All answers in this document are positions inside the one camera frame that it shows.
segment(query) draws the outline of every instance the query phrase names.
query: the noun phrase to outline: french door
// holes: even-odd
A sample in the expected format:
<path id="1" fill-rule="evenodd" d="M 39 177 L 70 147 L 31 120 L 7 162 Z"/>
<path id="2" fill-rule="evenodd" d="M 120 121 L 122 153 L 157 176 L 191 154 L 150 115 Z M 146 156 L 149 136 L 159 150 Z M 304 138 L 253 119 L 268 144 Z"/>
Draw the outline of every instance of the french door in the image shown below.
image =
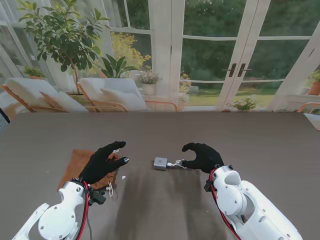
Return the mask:
<path id="1" fill-rule="evenodd" d="M 295 63 L 319 23 L 312 10 L 319 7 L 317 0 L 172 1 L 170 78 L 191 84 L 188 108 L 221 111 L 250 97 L 268 109 L 292 68 L 302 67 Z"/>

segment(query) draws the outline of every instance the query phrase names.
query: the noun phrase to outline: brown mat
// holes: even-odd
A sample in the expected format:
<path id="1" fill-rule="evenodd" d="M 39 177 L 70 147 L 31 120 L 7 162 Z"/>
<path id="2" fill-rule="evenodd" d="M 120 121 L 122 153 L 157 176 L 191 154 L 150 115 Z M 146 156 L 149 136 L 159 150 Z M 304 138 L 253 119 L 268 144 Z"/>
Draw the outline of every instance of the brown mat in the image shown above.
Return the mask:
<path id="1" fill-rule="evenodd" d="M 64 172 L 64 175 L 59 183 L 59 186 L 57 189 L 60 189 L 65 182 L 70 181 L 72 178 L 78 178 L 81 171 L 85 168 L 86 164 L 88 163 L 90 157 L 92 154 L 94 154 L 94 151 L 89 150 L 81 150 L 81 149 L 73 149 L 72 150 L 72 156 L 71 161 L 69 162 L 68 166 L 66 167 L 66 170 Z M 110 159 L 115 157 L 115 160 L 118 160 L 119 157 L 117 155 L 113 155 L 113 153 L 109 156 Z M 112 187 L 116 188 L 116 176 L 117 176 L 117 170 L 113 171 L 111 173 L 108 173 L 103 179 L 96 182 L 95 184 L 92 184 L 91 187 L 93 189 L 100 189 L 106 186 L 109 186 L 109 182 L 112 183 Z"/>

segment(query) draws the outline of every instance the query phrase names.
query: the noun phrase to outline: white cushion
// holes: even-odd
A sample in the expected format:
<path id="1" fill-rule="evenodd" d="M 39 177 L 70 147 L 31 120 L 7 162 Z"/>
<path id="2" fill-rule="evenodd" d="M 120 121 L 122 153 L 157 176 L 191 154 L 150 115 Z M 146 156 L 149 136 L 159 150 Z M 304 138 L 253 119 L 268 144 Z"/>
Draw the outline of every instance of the white cushion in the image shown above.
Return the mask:
<path id="1" fill-rule="evenodd" d="M 63 91 L 56 93 L 51 97 L 67 112 L 88 112 L 84 106 Z"/>
<path id="2" fill-rule="evenodd" d="M 45 80 L 29 78 L 9 78 L 5 85 L 30 106 L 51 107 L 40 93 L 49 96 L 58 92 Z"/>
<path id="3" fill-rule="evenodd" d="M 79 83 L 91 100 L 103 101 L 104 94 L 100 89 L 105 87 L 105 78 L 82 78 Z"/>
<path id="4" fill-rule="evenodd" d="M 146 103 L 134 93 L 125 93 L 118 90 L 101 88 L 104 93 L 104 102 L 119 103 L 128 111 L 147 111 Z"/>
<path id="5" fill-rule="evenodd" d="M 79 83 L 91 100 L 106 101 L 101 89 L 134 94 L 143 100 L 135 81 L 131 78 L 82 78 Z"/>
<path id="6" fill-rule="evenodd" d="M 312 125 L 320 131 L 320 115 L 304 113 L 304 115 L 308 118 L 308 120 L 312 123 Z"/>

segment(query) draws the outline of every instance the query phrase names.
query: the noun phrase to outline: white string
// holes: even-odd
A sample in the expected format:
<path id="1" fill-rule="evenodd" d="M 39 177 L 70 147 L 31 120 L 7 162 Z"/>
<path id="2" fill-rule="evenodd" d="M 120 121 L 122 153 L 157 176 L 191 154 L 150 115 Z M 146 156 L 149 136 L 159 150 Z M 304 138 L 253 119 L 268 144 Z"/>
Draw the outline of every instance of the white string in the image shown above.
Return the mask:
<path id="1" fill-rule="evenodd" d="M 182 166 L 182 161 L 183 161 L 183 159 L 175 161 L 175 163 L 172 165 L 172 167 L 177 166 L 177 167 L 180 167 L 180 168 L 186 169 L 186 167 L 185 167 L 185 166 Z"/>
<path id="2" fill-rule="evenodd" d="M 110 198 L 114 195 L 114 189 L 112 188 L 111 182 L 109 182 L 109 196 Z"/>

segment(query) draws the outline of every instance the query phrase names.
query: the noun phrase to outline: table surface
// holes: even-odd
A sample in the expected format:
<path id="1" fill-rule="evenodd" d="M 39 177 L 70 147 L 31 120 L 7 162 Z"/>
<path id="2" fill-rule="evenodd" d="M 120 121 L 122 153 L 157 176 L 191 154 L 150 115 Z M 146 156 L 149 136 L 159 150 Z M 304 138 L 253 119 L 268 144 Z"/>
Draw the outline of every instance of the table surface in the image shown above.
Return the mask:
<path id="1" fill-rule="evenodd" d="M 318 239 L 320 133 L 303 114 L 269 112 L 22 113 L 0 135 L 1 239 L 11 239 L 56 192 L 72 149 L 126 141 L 117 193 L 89 209 L 95 240 L 233 239 L 199 170 L 152 169 L 155 157 L 191 160 L 189 142 L 220 152 L 296 226 Z M 82 206 L 77 208 L 81 216 Z M 31 240 L 41 239 L 31 230 Z M 89 239 L 86 227 L 82 239 Z"/>

